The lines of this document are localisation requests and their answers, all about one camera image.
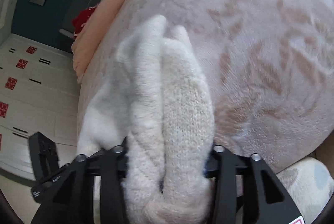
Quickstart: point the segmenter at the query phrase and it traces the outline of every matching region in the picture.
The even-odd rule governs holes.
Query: peach blanket
[[[72,45],[73,68],[81,82],[100,41],[125,0],[102,0]]]

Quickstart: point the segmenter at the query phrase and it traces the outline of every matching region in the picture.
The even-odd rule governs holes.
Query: red double happiness sticker
[[[8,110],[8,104],[0,101],[0,117],[5,118]]]
[[[5,84],[5,87],[10,89],[10,90],[14,90],[16,83],[17,83],[17,79],[9,77],[6,84]]]
[[[289,224],[305,224],[304,219],[302,216],[296,218],[294,221],[290,222]]]
[[[30,46],[25,52],[30,53],[30,54],[34,54],[36,50],[37,50],[37,48],[34,48],[34,47]]]
[[[25,66],[27,65],[28,61],[26,60],[23,60],[23,59],[20,59],[17,64],[16,64],[16,67],[19,68],[19,69],[24,69]]]

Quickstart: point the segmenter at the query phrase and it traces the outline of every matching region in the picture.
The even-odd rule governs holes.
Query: teal wall
[[[11,32],[71,52],[72,39],[59,33],[72,0],[46,0],[44,6],[18,0]]]

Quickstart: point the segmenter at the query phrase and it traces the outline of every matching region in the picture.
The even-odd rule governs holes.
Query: white floor
[[[69,53],[10,33],[16,1],[0,0],[0,168],[34,179],[27,144],[34,132],[57,143],[60,165],[75,157],[80,86]],[[29,224],[39,207],[30,187],[0,176],[0,189]]]

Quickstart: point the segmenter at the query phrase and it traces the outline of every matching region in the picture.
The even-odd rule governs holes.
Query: fuzzy white garment
[[[203,176],[214,134],[209,89],[186,30],[173,27],[171,38],[166,30],[166,19],[155,16],[121,42],[77,146],[91,155],[128,136],[131,223],[201,223],[211,201]]]

